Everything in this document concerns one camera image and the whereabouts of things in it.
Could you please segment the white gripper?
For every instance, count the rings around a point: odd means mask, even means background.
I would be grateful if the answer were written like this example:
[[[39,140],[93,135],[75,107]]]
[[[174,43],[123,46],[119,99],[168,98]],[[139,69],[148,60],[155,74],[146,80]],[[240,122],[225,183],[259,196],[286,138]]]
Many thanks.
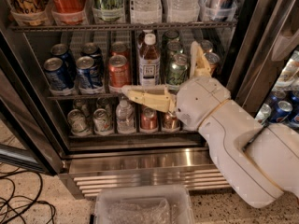
[[[122,93],[131,101],[160,112],[174,112],[189,131],[196,131],[200,123],[218,105],[231,98],[231,93],[220,82],[211,77],[211,67],[196,41],[191,44],[192,79],[184,82],[176,95],[166,85],[135,86],[124,85]]]

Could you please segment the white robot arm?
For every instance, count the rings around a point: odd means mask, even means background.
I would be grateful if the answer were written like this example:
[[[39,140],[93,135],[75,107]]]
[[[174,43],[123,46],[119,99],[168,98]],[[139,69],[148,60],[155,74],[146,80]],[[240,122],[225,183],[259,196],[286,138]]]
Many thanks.
[[[208,143],[209,156],[235,192],[262,208],[288,191],[299,197],[299,133],[273,123],[264,127],[210,75],[208,63],[192,42],[192,76],[173,94],[166,85],[125,85],[137,104],[173,111]]]

